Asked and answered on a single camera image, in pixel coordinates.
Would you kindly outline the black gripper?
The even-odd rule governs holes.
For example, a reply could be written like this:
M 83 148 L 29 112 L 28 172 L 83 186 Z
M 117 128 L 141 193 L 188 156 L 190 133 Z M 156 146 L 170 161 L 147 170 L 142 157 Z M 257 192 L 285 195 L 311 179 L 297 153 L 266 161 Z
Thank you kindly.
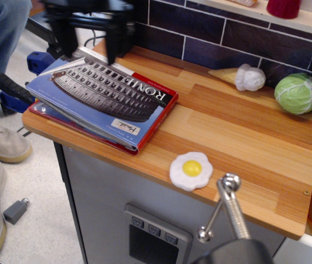
M 78 47 L 75 28 L 106 30 L 108 64 L 130 50 L 130 35 L 125 25 L 132 19 L 133 1 L 42 1 L 47 21 L 61 46 L 71 57 Z

